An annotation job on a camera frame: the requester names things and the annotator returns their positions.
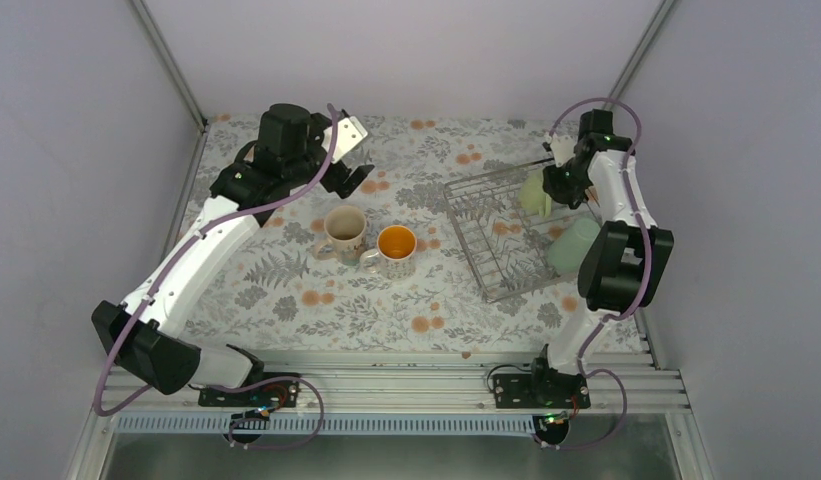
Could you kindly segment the light green mug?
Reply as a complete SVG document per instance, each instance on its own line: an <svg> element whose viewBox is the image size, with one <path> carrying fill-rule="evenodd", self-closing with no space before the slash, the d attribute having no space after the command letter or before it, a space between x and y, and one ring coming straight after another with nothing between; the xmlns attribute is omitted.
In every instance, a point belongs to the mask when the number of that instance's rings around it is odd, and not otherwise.
<svg viewBox="0 0 821 480"><path fill-rule="evenodd" d="M518 200L521 208L529 215L538 215L547 218L553 211L553 201L544 190L544 174L542 170L531 173L522 184Z"/></svg>

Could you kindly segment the beige pineapple mug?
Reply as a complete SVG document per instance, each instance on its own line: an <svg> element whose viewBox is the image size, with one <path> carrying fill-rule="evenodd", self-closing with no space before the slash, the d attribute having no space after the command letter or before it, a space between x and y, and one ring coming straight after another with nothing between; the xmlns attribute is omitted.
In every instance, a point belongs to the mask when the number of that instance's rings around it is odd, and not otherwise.
<svg viewBox="0 0 821 480"><path fill-rule="evenodd" d="M367 219L355 206L341 205L324 219L326 238L316 244L312 256L319 261L336 260L342 265L357 266L365 248Z"/></svg>

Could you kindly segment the metal wire dish rack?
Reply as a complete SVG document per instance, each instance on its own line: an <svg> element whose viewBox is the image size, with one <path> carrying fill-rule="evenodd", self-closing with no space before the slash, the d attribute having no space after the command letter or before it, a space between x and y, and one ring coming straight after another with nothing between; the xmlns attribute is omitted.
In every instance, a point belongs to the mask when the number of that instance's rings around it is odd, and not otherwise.
<svg viewBox="0 0 821 480"><path fill-rule="evenodd" d="M548 262L547 250L575 221L599 221L598 202L589 196L576 209L555 203L542 216L528 212L519 200L524 183L554 164L547 158L444 185L448 218L489 303L576 278L574 272L558 272Z"/></svg>

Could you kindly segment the white iridescent patterned mug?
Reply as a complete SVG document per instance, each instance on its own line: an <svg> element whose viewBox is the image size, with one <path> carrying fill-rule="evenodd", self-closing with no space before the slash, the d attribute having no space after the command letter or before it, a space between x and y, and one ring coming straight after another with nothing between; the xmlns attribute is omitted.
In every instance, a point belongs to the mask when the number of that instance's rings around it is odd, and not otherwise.
<svg viewBox="0 0 821 480"><path fill-rule="evenodd" d="M416 235L408 227L392 225L377 236L373 249L364 252L359 261L362 271L389 281L408 279L415 273Z"/></svg>

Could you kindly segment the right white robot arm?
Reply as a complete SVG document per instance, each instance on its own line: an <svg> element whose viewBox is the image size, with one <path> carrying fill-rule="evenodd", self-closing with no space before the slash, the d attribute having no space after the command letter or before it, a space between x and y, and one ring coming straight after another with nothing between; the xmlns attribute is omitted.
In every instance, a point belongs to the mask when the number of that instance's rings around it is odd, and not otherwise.
<svg viewBox="0 0 821 480"><path fill-rule="evenodd" d="M532 362L527 391L538 406L588 406L584 366L592 344L610 323L652 301L674 247L672 232L657 225L641 194L637 141L615 134L613 114L604 109L580 116L572 146L562 146L555 134L548 137L555 162L542 171L544 193L575 209L593 190L601 225L578 264L582 305Z"/></svg>

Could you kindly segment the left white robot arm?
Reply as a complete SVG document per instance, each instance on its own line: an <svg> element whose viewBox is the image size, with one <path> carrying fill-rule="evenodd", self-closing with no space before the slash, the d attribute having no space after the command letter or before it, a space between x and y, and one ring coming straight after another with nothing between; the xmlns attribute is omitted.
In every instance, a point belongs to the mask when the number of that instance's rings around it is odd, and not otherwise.
<svg viewBox="0 0 821 480"><path fill-rule="evenodd" d="M173 250L123 300L101 302L92 324L111 363L170 395L191 385L223 386L241 405L264 391L262 366L233 346L200 347L183 340L187 317L230 256L282 206L315 186L350 196L372 166L343 159L368 137L344 110L311 113L279 103L264 112L256 139L223 168L209 196Z"/></svg>

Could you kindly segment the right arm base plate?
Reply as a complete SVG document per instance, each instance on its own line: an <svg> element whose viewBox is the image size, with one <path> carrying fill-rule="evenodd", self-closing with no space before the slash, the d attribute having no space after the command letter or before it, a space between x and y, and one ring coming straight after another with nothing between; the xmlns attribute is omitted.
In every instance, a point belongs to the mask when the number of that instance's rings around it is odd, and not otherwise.
<svg viewBox="0 0 821 480"><path fill-rule="evenodd" d="M552 374L535 380L528 373L492 376L492 390L498 409L588 409L591 399L583 375Z"/></svg>

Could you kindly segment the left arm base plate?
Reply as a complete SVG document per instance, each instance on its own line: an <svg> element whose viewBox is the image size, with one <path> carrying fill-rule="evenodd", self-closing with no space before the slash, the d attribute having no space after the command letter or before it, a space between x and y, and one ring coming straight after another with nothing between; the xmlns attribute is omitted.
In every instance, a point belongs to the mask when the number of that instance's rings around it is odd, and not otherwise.
<svg viewBox="0 0 821 480"><path fill-rule="evenodd" d="M217 389L199 390L201 407L229 407L240 409L292 408L296 405L300 375L292 372L264 372L262 377L247 380L246 386L263 380L272 382L242 393L226 393Z"/></svg>

